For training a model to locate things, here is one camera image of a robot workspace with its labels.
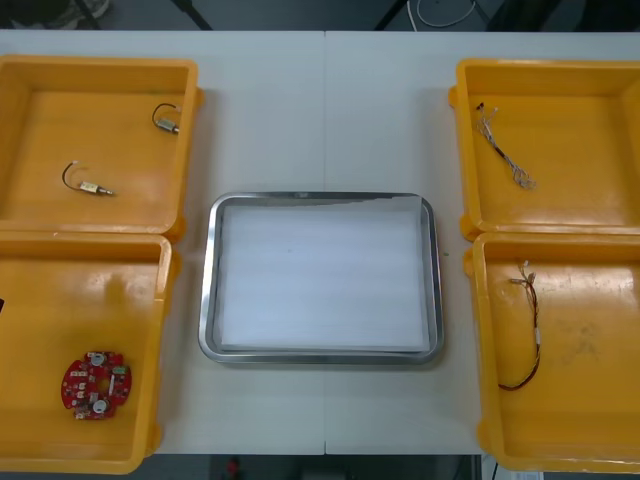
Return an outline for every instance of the metal tray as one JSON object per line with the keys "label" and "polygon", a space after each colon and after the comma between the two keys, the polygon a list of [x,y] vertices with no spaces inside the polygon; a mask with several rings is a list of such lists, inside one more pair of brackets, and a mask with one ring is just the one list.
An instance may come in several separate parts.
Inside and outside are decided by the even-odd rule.
{"label": "metal tray", "polygon": [[[269,350],[225,349],[217,341],[215,332],[219,302],[219,267],[224,252],[222,230],[225,208],[229,206],[320,206],[338,205],[376,199],[416,197],[421,200],[422,262],[424,272],[424,325],[428,347],[422,351],[324,350],[282,348]],[[199,343],[209,358],[225,363],[316,363],[316,364],[424,364],[433,360],[444,343],[440,270],[433,209],[429,203],[406,193],[343,193],[343,192],[269,192],[237,193],[220,197],[211,208],[207,249],[202,282]]]}

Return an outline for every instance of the wire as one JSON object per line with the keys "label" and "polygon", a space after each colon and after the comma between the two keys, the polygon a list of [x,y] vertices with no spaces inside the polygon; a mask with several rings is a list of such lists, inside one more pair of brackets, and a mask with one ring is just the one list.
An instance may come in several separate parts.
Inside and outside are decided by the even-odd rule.
{"label": "wire", "polygon": [[67,183],[67,172],[69,171],[69,169],[74,166],[76,163],[78,163],[77,160],[74,160],[73,162],[71,162],[69,165],[67,165],[67,168],[65,168],[62,171],[62,183],[64,183],[68,188],[70,188],[71,190],[77,190],[79,192],[82,192],[83,190],[81,188],[78,187],[74,187],[73,185],[69,185]]}
{"label": "wire", "polygon": [[153,113],[151,114],[151,121],[156,126],[158,125],[158,122],[156,121],[156,113],[158,113],[158,110],[160,110],[160,108],[162,108],[162,107],[171,107],[174,110],[178,109],[178,107],[176,107],[173,103],[160,103],[160,104],[158,104],[158,106],[153,109]]}
{"label": "wire", "polygon": [[414,32],[417,32],[416,22],[413,19],[413,13],[411,13],[411,1],[407,0],[407,15],[409,15],[409,21],[411,22],[411,28],[413,28]]}
{"label": "wire", "polygon": [[456,473],[453,474],[451,480],[456,480],[458,478],[458,474],[460,473],[460,469],[462,468],[462,464],[464,463],[464,455],[460,456],[460,460],[458,461],[458,468],[456,468]]}
{"label": "wire", "polygon": [[75,190],[77,192],[91,193],[93,195],[115,195],[116,194],[116,192],[114,192],[113,190],[108,190],[95,183],[80,182],[79,187],[74,187],[69,182],[67,182],[67,172],[72,166],[76,165],[77,163],[78,161],[74,160],[69,165],[67,165],[66,168],[62,171],[62,183],[64,183],[65,187],[70,188],[71,190]]}
{"label": "wire", "polygon": [[418,0],[418,5],[416,5],[416,13],[418,14],[418,18],[420,19],[420,21],[424,23],[427,27],[431,27],[431,28],[447,28],[447,27],[452,27],[454,25],[457,25],[458,23],[465,20],[469,15],[471,15],[473,11],[476,9],[476,2],[474,0],[473,3],[471,4],[471,8],[462,17],[456,20],[453,20],[452,22],[449,22],[449,23],[431,23],[431,22],[427,22],[424,18],[422,18],[422,14],[420,13],[421,3],[422,3],[422,0]]}
{"label": "wire", "polygon": [[531,178],[531,175],[529,175],[529,173],[524,168],[518,166],[513,160],[511,160],[509,155],[504,153],[504,150],[502,150],[496,143],[496,140],[493,136],[493,131],[491,130],[491,121],[498,112],[498,108],[495,107],[489,115],[486,115],[483,102],[476,107],[476,110],[478,110],[481,115],[480,119],[476,123],[476,128],[489,141],[493,149],[498,152],[498,155],[500,155],[502,159],[509,164],[509,168],[511,168],[511,174],[513,175],[513,181],[525,190],[533,190],[534,188],[536,188],[536,182],[533,178]]}
{"label": "wire", "polygon": [[533,282],[536,279],[535,273],[530,273],[527,275],[524,269],[529,265],[528,261],[525,261],[523,265],[520,265],[518,268],[520,270],[520,275],[522,275],[522,279],[520,278],[512,278],[511,283],[516,283],[518,285],[522,285],[527,292],[527,300],[529,301],[529,305],[533,310],[533,339],[536,342],[536,360],[531,367],[531,370],[527,375],[520,380],[518,383],[512,385],[506,385],[503,383],[499,383],[498,386],[507,390],[508,392],[513,392],[514,390],[518,390],[524,387],[529,381],[533,378],[533,376],[538,371],[538,366],[540,365],[540,330],[538,328],[538,313],[540,312],[540,308],[538,306],[538,295],[536,294],[535,288],[533,288]]}

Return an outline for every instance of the cable with connector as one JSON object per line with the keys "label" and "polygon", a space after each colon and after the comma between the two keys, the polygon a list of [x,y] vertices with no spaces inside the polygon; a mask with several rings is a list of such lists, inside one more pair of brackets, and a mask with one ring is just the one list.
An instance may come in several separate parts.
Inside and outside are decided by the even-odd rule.
{"label": "cable with connector", "polygon": [[151,114],[151,121],[156,127],[158,127],[160,130],[164,130],[166,132],[177,135],[178,133],[180,133],[180,127],[176,124],[176,122],[163,117],[160,117],[158,120],[156,120],[156,113],[158,113],[158,110],[160,110],[162,107],[171,107],[178,113],[180,113],[182,109],[174,105],[173,103],[160,103]]}
{"label": "cable with connector", "polygon": [[115,195],[116,194],[116,192],[114,192],[113,190],[109,190],[104,187],[101,187],[96,183],[80,182],[80,185],[77,187],[74,187],[73,185],[69,184],[69,182],[67,182],[67,172],[72,166],[77,164],[78,164],[78,161],[74,160],[69,165],[67,165],[67,167],[62,171],[62,183],[64,183],[67,188],[70,188],[71,190],[75,190],[77,192],[90,193],[92,195]]}

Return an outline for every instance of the floor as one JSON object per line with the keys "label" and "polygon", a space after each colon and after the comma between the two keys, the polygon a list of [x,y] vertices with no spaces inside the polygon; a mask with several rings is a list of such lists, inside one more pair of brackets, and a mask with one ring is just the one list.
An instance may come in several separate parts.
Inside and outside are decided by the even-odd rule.
{"label": "floor", "polygon": [[[477,0],[476,8],[465,20],[443,30],[484,31],[483,17],[493,16],[502,1]],[[110,2],[111,7],[100,19],[104,30],[198,29],[171,0]],[[193,0],[194,6],[215,30],[373,30],[392,3],[393,0]],[[418,0],[411,0],[418,30],[435,30],[420,23],[417,4]],[[472,0],[420,0],[420,12],[427,22],[449,23],[463,16],[471,4]],[[564,0],[544,30],[572,31],[583,6],[584,0]],[[411,30],[406,8],[386,30]]]}

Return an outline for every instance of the electronic component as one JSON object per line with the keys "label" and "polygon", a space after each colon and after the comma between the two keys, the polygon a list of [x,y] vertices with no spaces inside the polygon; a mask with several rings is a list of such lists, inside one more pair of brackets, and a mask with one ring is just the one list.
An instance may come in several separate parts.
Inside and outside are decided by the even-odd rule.
{"label": "electronic component", "polygon": [[78,420],[113,417],[131,393],[131,370],[114,352],[89,352],[67,369],[61,395]]}
{"label": "electronic component", "polygon": [[162,107],[173,108],[178,113],[180,113],[182,109],[174,105],[173,103],[161,103],[153,110],[153,113],[151,114],[151,121],[156,127],[158,127],[160,130],[165,130],[169,133],[177,135],[178,133],[180,133],[180,127],[176,124],[176,122],[165,117],[156,119],[156,113],[158,113],[158,110],[160,110],[160,108]]}
{"label": "electronic component", "polygon": [[66,187],[70,188],[71,190],[91,193],[93,195],[115,195],[115,192],[113,190],[107,190],[106,188],[91,182],[80,182],[80,184],[77,187],[74,187],[73,185],[69,184],[67,182],[67,172],[72,166],[77,164],[78,164],[78,161],[73,161],[69,165],[67,165],[67,167],[62,171],[62,183],[64,183]]}

